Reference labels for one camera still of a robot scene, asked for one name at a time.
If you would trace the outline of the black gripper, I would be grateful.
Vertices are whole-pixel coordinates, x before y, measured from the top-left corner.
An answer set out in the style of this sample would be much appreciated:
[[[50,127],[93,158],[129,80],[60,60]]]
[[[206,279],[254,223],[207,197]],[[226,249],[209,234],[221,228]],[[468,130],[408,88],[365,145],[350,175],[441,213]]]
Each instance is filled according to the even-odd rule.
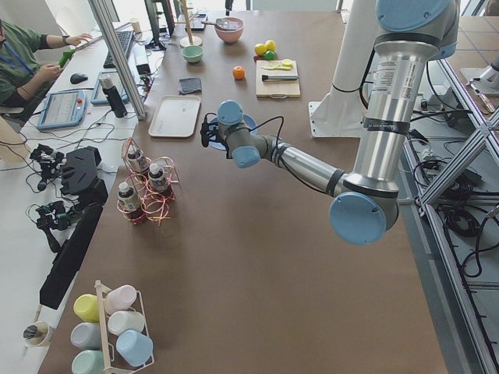
[[[223,136],[221,136],[218,130],[214,130],[212,134],[212,147],[217,150],[224,150],[227,159],[232,159],[230,148]]]

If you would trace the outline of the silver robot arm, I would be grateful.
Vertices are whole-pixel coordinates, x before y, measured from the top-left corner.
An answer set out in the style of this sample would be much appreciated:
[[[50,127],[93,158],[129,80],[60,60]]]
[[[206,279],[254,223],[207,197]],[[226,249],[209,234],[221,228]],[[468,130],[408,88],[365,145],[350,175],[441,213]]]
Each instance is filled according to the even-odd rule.
[[[379,240],[398,218],[395,169],[408,135],[425,64],[452,55],[457,42],[457,1],[378,1],[373,49],[379,56],[351,172],[335,168],[244,122],[235,101],[219,105],[217,123],[203,128],[202,144],[221,143],[239,168],[268,159],[295,178],[333,197],[331,226],[343,240]]]

